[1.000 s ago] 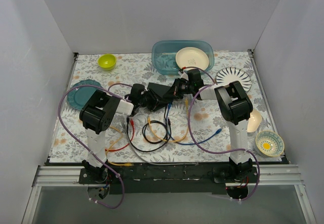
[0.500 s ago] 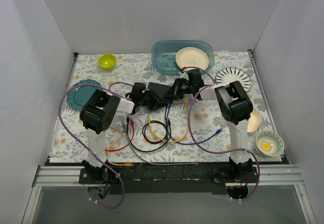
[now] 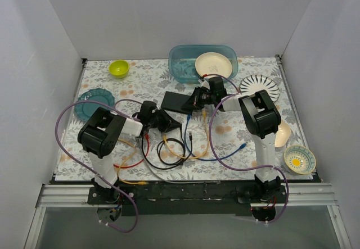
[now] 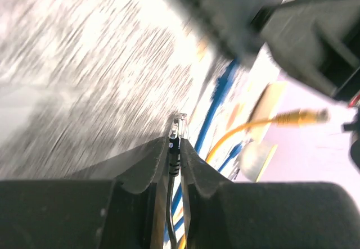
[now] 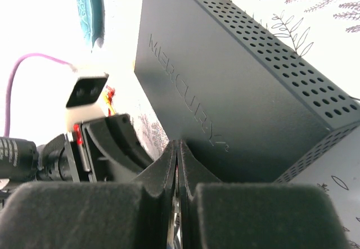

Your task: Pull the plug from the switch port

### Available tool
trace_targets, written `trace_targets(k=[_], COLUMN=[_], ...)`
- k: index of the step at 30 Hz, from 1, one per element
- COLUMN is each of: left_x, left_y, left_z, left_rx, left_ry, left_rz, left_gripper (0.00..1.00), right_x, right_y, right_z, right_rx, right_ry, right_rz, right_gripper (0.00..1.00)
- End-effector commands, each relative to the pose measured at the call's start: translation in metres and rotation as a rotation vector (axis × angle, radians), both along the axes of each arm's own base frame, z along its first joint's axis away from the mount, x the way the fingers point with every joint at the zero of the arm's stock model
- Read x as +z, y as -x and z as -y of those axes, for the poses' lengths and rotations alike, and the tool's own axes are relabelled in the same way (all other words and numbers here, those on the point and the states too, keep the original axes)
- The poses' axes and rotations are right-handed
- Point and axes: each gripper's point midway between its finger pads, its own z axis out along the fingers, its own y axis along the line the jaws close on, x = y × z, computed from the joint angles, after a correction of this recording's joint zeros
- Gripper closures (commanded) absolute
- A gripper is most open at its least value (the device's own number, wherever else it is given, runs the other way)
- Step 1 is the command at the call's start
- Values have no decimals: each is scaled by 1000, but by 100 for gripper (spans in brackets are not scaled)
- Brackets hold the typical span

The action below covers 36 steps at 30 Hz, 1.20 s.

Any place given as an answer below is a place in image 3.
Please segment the black network switch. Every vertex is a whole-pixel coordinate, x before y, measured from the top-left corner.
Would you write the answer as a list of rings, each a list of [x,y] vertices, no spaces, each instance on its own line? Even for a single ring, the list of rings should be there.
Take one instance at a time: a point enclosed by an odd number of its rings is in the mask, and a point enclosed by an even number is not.
[[[173,111],[180,114],[192,114],[192,110],[184,109],[182,106],[190,99],[189,95],[166,91],[161,108],[167,111]]]

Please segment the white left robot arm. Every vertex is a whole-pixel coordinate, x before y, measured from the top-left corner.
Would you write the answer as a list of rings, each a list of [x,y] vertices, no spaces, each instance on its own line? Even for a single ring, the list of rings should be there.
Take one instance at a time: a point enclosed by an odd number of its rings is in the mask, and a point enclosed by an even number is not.
[[[113,186],[118,176],[113,167],[111,153],[121,134],[141,137],[150,129],[167,133],[180,127],[180,122],[151,101],[144,101],[140,111],[132,117],[113,114],[104,107],[98,107],[81,128],[78,142],[89,153],[96,172],[94,181],[102,187],[100,197],[108,204],[113,204],[119,199],[120,191]]]

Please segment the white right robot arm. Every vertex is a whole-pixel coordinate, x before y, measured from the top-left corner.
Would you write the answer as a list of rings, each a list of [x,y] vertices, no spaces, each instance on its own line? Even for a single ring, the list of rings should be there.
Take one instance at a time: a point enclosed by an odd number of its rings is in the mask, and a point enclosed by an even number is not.
[[[247,130],[252,135],[256,166],[254,189],[249,197],[260,202],[270,201],[280,191],[281,179],[278,176],[275,155],[275,139],[281,117],[266,90],[245,96],[230,96],[224,87],[224,77],[216,75],[202,86],[194,89],[191,96],[181,106],[183,110],[201,110],[205,105],[214,105],[220,111],[239,111],[242,113]]]

